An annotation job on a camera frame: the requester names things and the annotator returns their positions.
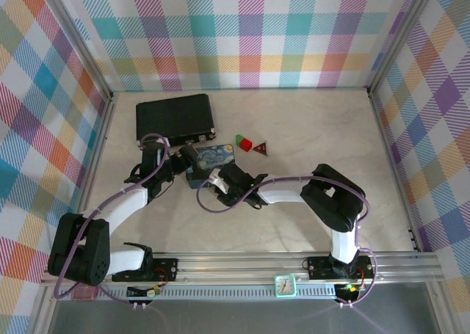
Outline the long aluminium base rail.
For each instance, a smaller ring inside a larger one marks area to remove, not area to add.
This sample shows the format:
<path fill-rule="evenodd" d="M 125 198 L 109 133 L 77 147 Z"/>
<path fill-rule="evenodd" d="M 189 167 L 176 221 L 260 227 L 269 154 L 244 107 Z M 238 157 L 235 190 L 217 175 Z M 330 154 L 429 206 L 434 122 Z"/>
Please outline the long aluminium base rail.
<path fill-rule="evenodd" d="M 433 253 L 378 252 L 361 253 L 371 258 L 375 275 L 372 279 L 310 280 L 307 258 L 328 256 L 326 253 L 153 253 L 153 258 L 177 258 L 178 271 L 172 284 L 188 285 L 261 285 L 276 275 L 294 275 L 299 284 L 307 283 L 426 283 L 443 280 L 444 273 Z M 154 282 L 113 282 L 106 277 L 101 284 L 155 284 Z"/>

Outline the small controller board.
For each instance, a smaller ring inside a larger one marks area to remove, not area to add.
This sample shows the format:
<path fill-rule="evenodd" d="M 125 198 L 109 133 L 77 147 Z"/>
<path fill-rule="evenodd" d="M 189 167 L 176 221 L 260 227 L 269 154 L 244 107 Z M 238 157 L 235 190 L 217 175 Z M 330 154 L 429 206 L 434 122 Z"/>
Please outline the small controller board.
<path fill-rule="evenodd" d="M 336 297 L 344 300 L 356 300 L 361 292 L 361 286 L 357 283 L 335 284 L 334 288 Z"/>
<path fill-rule="evenodd" d="M 150 288 L 128 286 L 126 288 L 127 297 L 149 297 L 154 298 L 161 294 L 161 286 L 152 286 Z"/>

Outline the small green square clock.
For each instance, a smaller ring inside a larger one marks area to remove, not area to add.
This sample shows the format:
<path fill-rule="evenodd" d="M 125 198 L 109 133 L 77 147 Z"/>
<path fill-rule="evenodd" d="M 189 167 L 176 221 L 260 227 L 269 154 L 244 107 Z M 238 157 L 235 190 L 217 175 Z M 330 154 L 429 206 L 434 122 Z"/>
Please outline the small green square clock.
<path fill-rule="evenodd" d="M 274 287 L 277 298 L 297 296 L 297 284 L 294 275 L 276 275 L 274 277 Z"/>

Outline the small pink box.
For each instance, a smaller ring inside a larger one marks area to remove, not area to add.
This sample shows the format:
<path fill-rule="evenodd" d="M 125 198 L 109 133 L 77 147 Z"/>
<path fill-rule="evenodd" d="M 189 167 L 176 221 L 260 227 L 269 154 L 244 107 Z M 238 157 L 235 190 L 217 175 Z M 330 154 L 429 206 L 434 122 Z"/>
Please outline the small pink box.
<path fill-rule="evenodd" d="M 98 295 L 97 286 L 78 285 L 72 291 L 70 298 L 73 301 L 93 301 Z"/>

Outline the aluminium frame bar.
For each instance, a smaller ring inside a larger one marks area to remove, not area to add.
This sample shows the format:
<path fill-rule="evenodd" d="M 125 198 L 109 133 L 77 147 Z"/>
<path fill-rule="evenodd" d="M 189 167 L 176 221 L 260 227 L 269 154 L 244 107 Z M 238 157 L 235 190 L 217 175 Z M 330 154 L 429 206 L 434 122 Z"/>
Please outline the aluminium frame bar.
<path fill-rule="evenodd" d="M 67 7 L 62 0 L 46 0 L 55 17 L 57 18 L 63 32 L 70 41 L 70 44 L 77 51 L 83 66 L 90 75 L 90 78 L 95 83 L 96 87 L 108 101 L 113 99 L 113 91 L 107 84 L 104 76 L 102 75 L 97 62 L 94 60 L 92 53 L 87 47 L 83 37 L 81 36 L 73 18 L 68 12 Z"/>
<path fill-rule="evenodd" d="M 117 91 L 112 92 L 111 98 L 106 101 L 104 115 L 99 126 L 98 134 L 91 150 L 91 156 L 87 172 L 83 179 L 83 188 L 80 191 L 77 202 L 73 205 L 73 211 L 82 211 L 88 207 L 90 202 L 93 184 L 98 169 L 98 163 L 102 156 L 104 145 L 106 143 L 109 127 L 115 113 L 116 101 L 119 98 Z M 34 300 L 31 319 L 26 330 L 26 334 L 47 333 L 50 323 L 50 312 L 54 312 L 55 279 L 52 284 L 41 282 Z"/>
<path fill-rule="evenodd" d="M 402 20 L 397 25 L 397 30 L 391 39 L 390 46 L 383 56 L 383 60 L 379 63 L 370 84 L 366 86 L 370 100 L 374 98 L 380 85 L 386 79 L 388 72 L 391 70 L 391 66 L 410 36 L 411 31 L 419 20 L 419 17 L 428 1 L 429 0 L 411 0 L 407 12 L 403 15 Z"/>
<path fill-rule="evenodd" d="M 377 121 L 377 127 L 379 128 L 381 139 L 386 149 L 387 159 L 394 176 L 394 183 L 396 185 L 397 194 L 399 195 L 400 202 L 405 209 L 405 215 L 408 218 L 408 229 L 411 237 L 411 242 L 417 253 L 422 253 L 424 246 L 420 239 L 418 228 L 413 220 L 411 207 L 409 206 L 405 190 L 401 184 L 400 174 L 398 173 L 395 165 L 394 156 L 390 146 L 388 145 L 386 130 L 380 121 L 380 113 L 377 104 L 375 103 L 374 93 L 367 90 L 369 101 L 374 112 L 375 119 Z M 442 333 L 448 334 L 465 334 L 463 331 L 460 318 L 455 311 L 455 306 L 452 304 L 450 293 L 445 283 L 445 280 L 433 280 L 432 282 L 426 283 L 427 292 L 430 295 L 430 303 L 433 312 L 438 322 L 439 330 Z"/>

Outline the blue starry night box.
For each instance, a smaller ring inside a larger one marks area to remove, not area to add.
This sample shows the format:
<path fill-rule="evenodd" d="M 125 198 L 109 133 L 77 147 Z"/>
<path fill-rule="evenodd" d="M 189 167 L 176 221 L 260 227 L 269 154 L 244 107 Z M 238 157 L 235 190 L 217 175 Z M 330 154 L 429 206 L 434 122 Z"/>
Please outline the blue starry night box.
<path fill-rule="evenodd" d="M 212 145 L 207 147 L 196 148 L 198 151 L 198 163 L 203 170 L 202 181 L 188 181 L 187 170 L 186 180 L 191 189 L 197 189 L 208 177 L 214 168 L 221 169 L 224 165 L 235 160 L 234 147 L 231 144 Z"/>

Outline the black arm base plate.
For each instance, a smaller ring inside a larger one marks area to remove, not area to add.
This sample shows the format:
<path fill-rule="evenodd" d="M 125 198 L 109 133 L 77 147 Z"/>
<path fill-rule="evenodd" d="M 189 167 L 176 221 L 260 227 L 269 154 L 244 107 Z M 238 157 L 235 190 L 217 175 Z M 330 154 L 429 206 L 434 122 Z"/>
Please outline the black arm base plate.
<path fill-rule="evenodd" d="M 310 280 L 329 279 L 372 279 L 375 275 L 371 258 L 360 255 L 351 264 L 333 260 L 329 256 L 308 257 L 307 265 Z"/>
<path fill-rule="evenodd" d="M 113 274 L 113 282 L 174 282 L 178 271 L 177 258 L 152 258 L 137 270 Z"/>

